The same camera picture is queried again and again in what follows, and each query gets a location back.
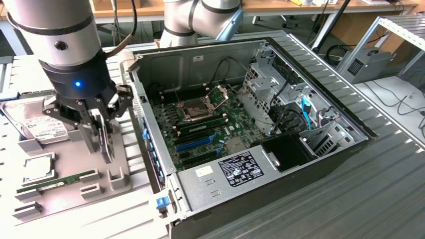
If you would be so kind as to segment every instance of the metal rack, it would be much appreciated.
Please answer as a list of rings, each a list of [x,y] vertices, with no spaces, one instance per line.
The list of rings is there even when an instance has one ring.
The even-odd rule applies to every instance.
[[[371,37],[378,31],[379,26],[387,28],[392,33],[400,36],[404,40],[407,40],[411,44],[422,49],[422,52],[416,55],[412,61],[407,64],[403,71],[399,73],[402,76],[406,71],[411,68],[411,66],[416,63],[416,61],[423,57],[425,53],[425,17],[423,15],[402,15],[402,16],[379,16],[372,26],[370,27],[360,43],[358,44],[352,54],[348,56],[348,59],[342,62],[338,67],[338,72],[343,75],[352,65],[358,53],[366,47]],[[378,47],[386,41],[383,39],[378,43]]]

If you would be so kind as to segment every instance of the cardboard box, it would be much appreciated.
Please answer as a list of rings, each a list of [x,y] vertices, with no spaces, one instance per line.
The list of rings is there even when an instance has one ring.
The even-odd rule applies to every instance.
[[[92,0],[95,11],[112,10],[111,0]],[[136,8],[142,8],[142,0],[135,0]],[[118,0],[118,9],[132,9],[131,0]]]

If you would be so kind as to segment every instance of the motherboard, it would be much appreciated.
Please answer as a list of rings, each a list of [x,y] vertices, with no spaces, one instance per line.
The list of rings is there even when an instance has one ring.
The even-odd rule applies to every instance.
[[[266,138],[240,96],[230,85],[215,85],[203,97],[152,104],[178,171],[238,153]]]

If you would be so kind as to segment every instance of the hard drive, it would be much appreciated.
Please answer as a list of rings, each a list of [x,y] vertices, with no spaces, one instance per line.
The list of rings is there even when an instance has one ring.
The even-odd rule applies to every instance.
[[[42,113],[44,100],[52,97],[38,96],[0,102],[0,110],[15,125],[24,139],[36,138],[40,144],[50,144],[70,139],[68,132],[75,127]]]

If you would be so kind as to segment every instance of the metal case frame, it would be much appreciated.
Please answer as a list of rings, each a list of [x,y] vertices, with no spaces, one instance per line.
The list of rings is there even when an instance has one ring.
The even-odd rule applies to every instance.
[[[187,210],[186,216],[182,218],[182,220],[178,220],[171,224],[172,238],[195,238],[198,236],[202,236],[207,232],[212,231],[214,229],[224,226],[226,224],[236,220],[239,217],[247,215],[250,212],[264,207],[267,204],[270,204],[279,198],[287,196],[296,190],[302,189],[303,187],[322,179],[324,176],[327,176],[346,162],[350,156],[352,156],[368,144],[368,141],[378,137],[375,132],[367,127],[367,125],[350,111],[350,109],[346,108],[344,104],[332,95],[332,93],[328,91],[324,85],[316,80],[314,75],[306,70],[302,64],[295,60],[290,53],[279,46],[275,40],[270,37],[242,41],[231,41],[226,43],[203,44],[190,47],[175,47],[147,50],[142,52],[135,52],[135,55],[139,58],[138,61],[140,61],[144,58],[144,56],[158,54],[159,52],[167,51],[172,53],[174,51],[186,49],[211,49],[214,46],[220,45],[238,45],[239,43],[259,44],[260,42],[267,43],[267,46],[274,47],[276,54],[292,67],[298,75],[304,79],[308,79],[308,83],[314,86],[314,88],[320,90],[320,95],[328,100],[328,102],[335,106],[338,111],[350,120],[356,130],[359,130],[359,132],[363,133],[366,140],[359,142],[348,149],[331,153],[326,157],[314,160],[308,164],[284,171],[280,176],[271,178],[268,182],[266,182],[262,185],[258,185],[256,187],[252,187],[250,190],[242,191],[238,194],[238,196],[232,196],[231,198],[218,201],[210,206],[198,208],[196,210],[191,209],[188,196],[186,195],[186,183],[183,182],[184,179],[182,179],[182,173],[176,174],[176,168],[174,166],[170,155],[168,157],[167,153],[164,153],[164,156],[160,155],[162,169],[166,172],[166,175],[170,175],[170,177],[175,179],[174,186],[180,190],[182,196],[178,199],[176,203],[184,205],[183,208],[186,208]],[[159,152],[167,152],[164,140],[158,139],[158,137],[162,138],[160,136],[158,136],[162,134],[159,131],[159,125],[155,121],[155,116],[152,113],[150,102],[147,100],[147,92],[143,84],[140,83],[139,74],[136,73],[139,69],[140,62],[136,62],[131,67],[131,77],[135,82],[134,89],[135,93],[138,94],[135,96],[135,99],[138,101],[135,104],[135,108],[139,109],[139,111],[136,111],[136,117],[139,118],[139,122],[143,122],[142,130],[146,130],[148,134],[151,134],[150,139],[152,140],[154,147],[158,149]],[[223,159],[224,158],[220,158],[216,161],[212,161],[204,165],[212,164]],[[154,162],[150,160],[146,160],[146,163],[154,164]],[[190,170],[196,170],[199,167],[188,169],[183,171],[183,173]]]

